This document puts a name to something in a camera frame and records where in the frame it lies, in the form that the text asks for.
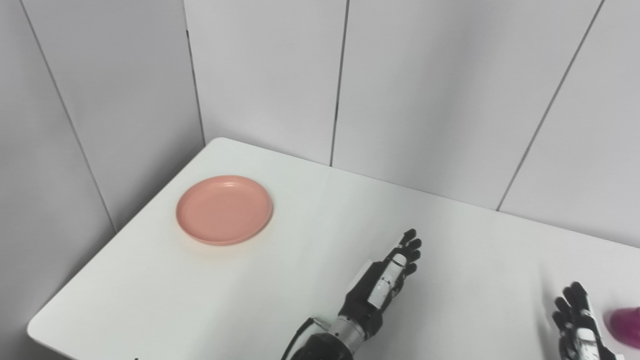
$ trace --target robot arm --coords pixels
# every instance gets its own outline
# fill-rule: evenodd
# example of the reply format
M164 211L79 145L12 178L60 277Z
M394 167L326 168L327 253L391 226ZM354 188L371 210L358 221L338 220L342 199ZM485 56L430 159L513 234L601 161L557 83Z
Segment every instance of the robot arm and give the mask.
M564 288L556 298L558 311L552 317L560 330L559 350L563 360L624 360L602 343L587 292L579 282Z
M311 335L291 360L352 360L358 347L378 332L382 314L416 271L422 241L415 236L414 229L407 231L383 261L372 263L347 293L331 327Z

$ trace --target black cable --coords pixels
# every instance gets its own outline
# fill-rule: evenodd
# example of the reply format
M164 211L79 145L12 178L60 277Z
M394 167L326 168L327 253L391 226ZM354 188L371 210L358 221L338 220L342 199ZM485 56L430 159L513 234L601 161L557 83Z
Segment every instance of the black cable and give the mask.
M287 356L289 356L289 352L291 351L291 348L293 347L293 345L296 343L296 340L313 323L314 323L314 319L313 318L308 318L305 322L302 323L302 325L300 325L298 330L296 330L296 334L293 336L293 338L291 338L291 341L287 345L287 349L284 350L284 354L282 354L282 357L280 358L280 360L287 360Z

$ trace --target white table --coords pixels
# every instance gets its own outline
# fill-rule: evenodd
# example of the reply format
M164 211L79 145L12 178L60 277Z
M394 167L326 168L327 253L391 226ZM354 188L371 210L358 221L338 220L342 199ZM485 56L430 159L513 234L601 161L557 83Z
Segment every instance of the white table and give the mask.
M222 174L255 179L274 202L260 234L228 247L192 240L175 220L185 190ZM563 286L582 282L601 312L640 305L640 249L219 138L28 332L77 360L279 359L306 317L333 320L365 261L410 227L424 240L418 272L357 359L553 360Z

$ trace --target pink plate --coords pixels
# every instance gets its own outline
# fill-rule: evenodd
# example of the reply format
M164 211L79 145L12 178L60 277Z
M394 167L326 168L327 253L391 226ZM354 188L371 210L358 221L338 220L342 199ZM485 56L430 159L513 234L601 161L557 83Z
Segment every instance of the pink plate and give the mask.
M230 245L256 235L269 222L273 204L262 185L243 176L210 177L178 201L182 230L204 243Z

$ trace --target white wall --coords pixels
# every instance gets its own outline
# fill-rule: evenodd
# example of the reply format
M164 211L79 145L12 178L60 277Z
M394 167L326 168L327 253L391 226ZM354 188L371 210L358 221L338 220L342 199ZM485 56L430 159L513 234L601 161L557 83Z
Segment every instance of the white wall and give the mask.
M203 146L180 0L24 0L116 228Z
M0 359L62 359L31 317L114 234L19 1L0 0Z
M207 141L329 164L346 0L185 0Z
M495 209L598 0L351 0L333 166Z
M604 3L502 211L640 247L639 33Z
M351 0L333 148L345 0L186 0L205 135L640 246L631 4L604 6L509 193L600 0Z

